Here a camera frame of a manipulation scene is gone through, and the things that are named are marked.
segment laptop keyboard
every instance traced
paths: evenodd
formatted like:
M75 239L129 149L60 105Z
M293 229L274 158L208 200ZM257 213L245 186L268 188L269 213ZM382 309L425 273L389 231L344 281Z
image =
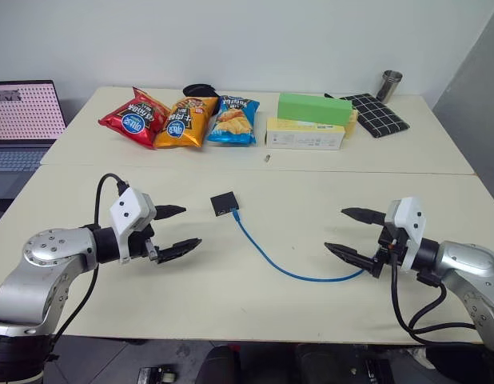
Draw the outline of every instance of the laptop keyboard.
M45 153L45 150L0 150L0 171L34 172L39 168L41 158Z

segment robotic arm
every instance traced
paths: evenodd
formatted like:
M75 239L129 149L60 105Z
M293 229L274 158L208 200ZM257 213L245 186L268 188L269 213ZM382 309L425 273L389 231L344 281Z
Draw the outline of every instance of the robotic arm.
M41 382L44 363L50 358L61 331L55 337L52 333L61 317L71 282L79 274L96 270L98 264L113 260L121 264L133 258L166 262L201 243L201 239L193 238L164 250L154 246L151 221L186 209L155 206L149 195L118 180L120 196L110 208L112 227L100 228L95 223L70 230L45 230L34 235L24 245L20 263L0 286L0 382Z
M392 264L394 268L399 265L402 270L416 270L417 280L424 284L446 286L463 302L485 346L494 352L494 252L473 244L439 244L423 238L426 220L416 198L392 202L387 214L362 208L347 208L342 212L357 221L383 226L378 240L380 247L373 258L366 258L347 246L325 243L331 252L375 278L380 276L384 264ZM417 334L412 330L415 323L411 320L410 326L402 325L411 336ZM441 328L450 326L474 328L464 323Z

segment green box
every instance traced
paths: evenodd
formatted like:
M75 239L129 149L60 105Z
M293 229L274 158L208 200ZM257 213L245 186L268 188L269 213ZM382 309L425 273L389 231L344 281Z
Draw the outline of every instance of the green box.
M279 95L278 118L346 126L351 113L352 102L347 100L307 94Z

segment red chip bag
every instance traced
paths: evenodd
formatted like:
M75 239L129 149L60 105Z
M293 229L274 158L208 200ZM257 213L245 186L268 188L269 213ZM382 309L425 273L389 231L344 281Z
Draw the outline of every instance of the red chip bag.
M98 120L102 126L153 149L153 140L164 126L170 109L146 92L133 88L135 98Z

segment blue chip bag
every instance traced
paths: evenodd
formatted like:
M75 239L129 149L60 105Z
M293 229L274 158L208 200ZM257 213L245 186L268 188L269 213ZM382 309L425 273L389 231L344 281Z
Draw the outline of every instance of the blue chip bag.
M246 98L221 96L221 106L212 132L211 142L250 144L254 137L254 115L260 103Z

